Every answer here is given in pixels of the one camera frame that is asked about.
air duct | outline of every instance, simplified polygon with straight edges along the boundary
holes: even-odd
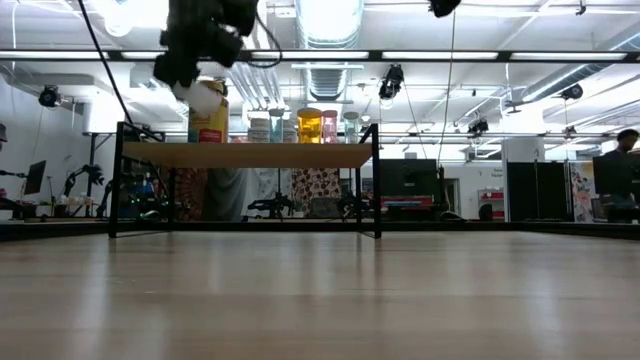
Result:
[[[640,49],[640,28],[636,24],[624,32],[618,34],[600,47],[609,51],[638,51]],[[511,105],[522,105],[540,101],[549,96],[559,94],[572,85],[607,69],[613,64],[584,64],[567,65],[562,69],[547,76],[541,81],[530,85],[522,90],[513,91],[513,101]],[[479,114],[484,116],[494,109],[502,109],[502,101],[505,100],[506,92],[498,91],[492,98],[483,101],[480,105],[469,110],[465,116],[458,121],[468,120],[471,115]]]
[[[298,35],[305,49],[352,49],[358,42],[364,0],[296,0]],[[348,70],[307,69],[305,80],[319,101],[337,100]]]
[[[640,30],[638,26],[633,26],[620,33],[600,48],[601,50],[607,51],[638,51],[640,49]],[[522,92],[520,101],[514,101],[514,104],[532,103],[558,94],[612,65],[613,64],[584,64],[565,66],[536,84],[527,87]]]

shelf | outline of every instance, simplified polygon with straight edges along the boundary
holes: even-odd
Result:
[[[124,143],[123,155],[175,168],[359,168],[371,144]]]

wooden floor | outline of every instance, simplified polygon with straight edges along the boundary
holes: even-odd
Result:
[[[640,243],[155,234],[0,245],[2,359],[640,358]]]

overhead camera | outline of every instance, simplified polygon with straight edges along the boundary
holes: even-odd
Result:
[[[575,84],[572,87],[560,93],[560,97],[565,100],[569,100],[569,99],[578,100],[582,97],[582,95],[584,95],[584,90],[582,89],[582,86],[578,84]]]
[[[437,18],[445,17],[451,14],[461,0],[429,0],[431,3],[431,11]]]
[[[380,100],[391,100],[402,89],[401,84],[404,82],[404,72],[402,66],[391,65],[387,75],[385,75],[382,86],[380,87]]]
[[[489,131],[489,123],[486,119],[480,119],[474,124],[469,124],[469,131],[467,131],[467,133],[481,135],[487,131]]]
[[[58,93],[58,87],[55,85],[46,85],[38,97],[38,102],[40,105],[50,109],[55,109],[60,106],[62,97]]]

fluorescent light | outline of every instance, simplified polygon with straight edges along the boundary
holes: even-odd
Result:
[[[497,52],[469,52],[469,51],[385,51],[383,59],[402,60],[495,60]]]
[[[252,57],[257,60],[277,59],[280,55],[277,51],[256,51],[252,53]],[[369,57],[368,51],[283,51],[283,59],[366,59]]]
[[[96,60],[100,59],[97,51],[25,51],[25,50],[3,50],[0,51],[0,58],[30,60],[30,59],[63,59],[63,60]]]
[[[156,57],[162,54],[164,54],[162,51],[125,51],[122,56],[125,59],[155,60]]]
[[[351,64],[292,64],[291,68],[295,70],[363,70],[364,66]]]
[[[627,53],[527,53],[516,52],[511,60],[622,60]]]

